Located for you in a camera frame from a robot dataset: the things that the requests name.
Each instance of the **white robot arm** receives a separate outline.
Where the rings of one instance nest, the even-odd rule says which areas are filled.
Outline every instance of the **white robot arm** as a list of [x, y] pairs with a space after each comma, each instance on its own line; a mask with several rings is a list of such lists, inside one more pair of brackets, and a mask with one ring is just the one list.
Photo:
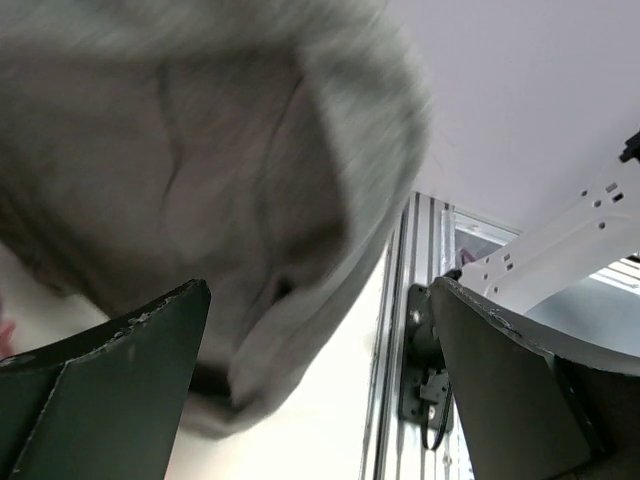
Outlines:
[[640, 133], [542, 228], [465, 265], [460, 282], [518, 313], [640, 250]]

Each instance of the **cable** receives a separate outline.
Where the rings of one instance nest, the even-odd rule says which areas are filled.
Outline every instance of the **cable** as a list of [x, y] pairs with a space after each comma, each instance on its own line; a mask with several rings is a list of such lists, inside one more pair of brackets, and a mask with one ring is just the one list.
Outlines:
[[433, 442], [433, 445], [429, 445], [429, 425], [424, 424], [420, 428], [420, 434], [422, 436], [422, 446], [426, 450], [435, 452], [438, 448], [440, 448], [440, 445], [442, 444], [442, 441], [444, 440], [444, 437], [447, 433], [447, 423], [449, 423], [449, 414], [451, 412], [452, 400], [453, 392], [451, 391], [451, 383], [449, 383], [447, 384], [447, 394], [442, 405], [442, 418], [440, 419], [440, 425], [438, 425], [438, 428], [436, 430], [436, 438]]

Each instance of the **white ceiling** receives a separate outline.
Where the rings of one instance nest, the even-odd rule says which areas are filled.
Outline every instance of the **white ceiling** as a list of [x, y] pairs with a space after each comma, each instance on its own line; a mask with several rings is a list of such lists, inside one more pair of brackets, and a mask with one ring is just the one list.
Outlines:
[[426, 194], [525, 229], [579, 195], [640, 128], [638, 0], [389, 8], [432, 85]]

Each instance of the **gray cloth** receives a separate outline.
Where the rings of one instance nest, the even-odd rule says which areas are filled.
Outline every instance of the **gray cloth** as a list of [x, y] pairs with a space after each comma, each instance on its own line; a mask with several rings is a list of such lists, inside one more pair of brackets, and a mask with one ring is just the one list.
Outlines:
[[42, 281], [112, 316], [207, 280], [211, 393], [184, 414], [205, 435], [282, 404], [408, 195], [427, 97], [382, 9], [0, 5], [1, 239]]

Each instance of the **black bracket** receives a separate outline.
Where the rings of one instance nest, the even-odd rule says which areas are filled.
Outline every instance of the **black bracket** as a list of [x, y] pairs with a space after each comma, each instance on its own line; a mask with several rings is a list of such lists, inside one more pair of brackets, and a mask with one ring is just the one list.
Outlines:
[[427, 287], [409, 288], [406, 315], [399, 416], [423, 429], [450, 432], [451, 387]]
[[640, 132], [625, 142], [625, 149], [620, 155], [620, 161], [627, 163], [632, 158], [640, 161]]

